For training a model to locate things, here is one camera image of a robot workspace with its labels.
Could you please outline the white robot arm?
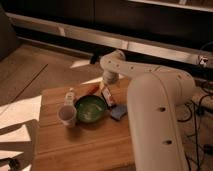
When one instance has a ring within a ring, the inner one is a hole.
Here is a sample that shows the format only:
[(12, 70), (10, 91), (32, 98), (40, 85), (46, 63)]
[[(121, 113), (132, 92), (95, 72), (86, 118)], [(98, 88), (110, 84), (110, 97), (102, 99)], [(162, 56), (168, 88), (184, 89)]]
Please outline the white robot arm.
[(136, 171), (188, 171), (175, 108), (192, 98), (193, 77), (167, 66), (127, 62), (120, 50), (103, 56), (100, 65), (106, 84), (119, 75), (131, 79), (127, 108)]

